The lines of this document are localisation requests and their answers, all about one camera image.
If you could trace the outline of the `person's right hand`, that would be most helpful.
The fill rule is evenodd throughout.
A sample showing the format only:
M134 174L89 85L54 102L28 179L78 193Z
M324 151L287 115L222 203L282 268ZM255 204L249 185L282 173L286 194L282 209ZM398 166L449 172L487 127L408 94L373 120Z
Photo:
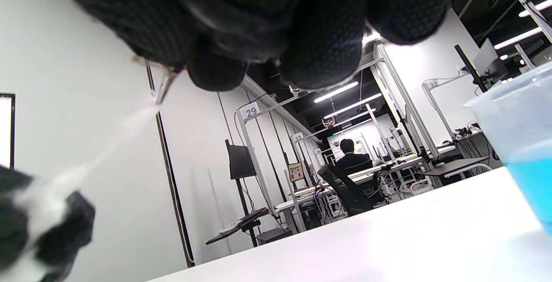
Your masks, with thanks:
M239 86L252 63L324 89L353 76L368 28L398 45L442 26L451 0L73 0L135 54L207 91Z

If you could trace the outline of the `person's left hand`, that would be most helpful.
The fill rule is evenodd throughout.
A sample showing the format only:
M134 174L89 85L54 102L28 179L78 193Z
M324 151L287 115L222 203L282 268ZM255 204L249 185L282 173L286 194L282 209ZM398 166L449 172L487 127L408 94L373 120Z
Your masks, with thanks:
M95 208L71 175L34 179L0 171L0 267L3 282L62 282L93 233Z

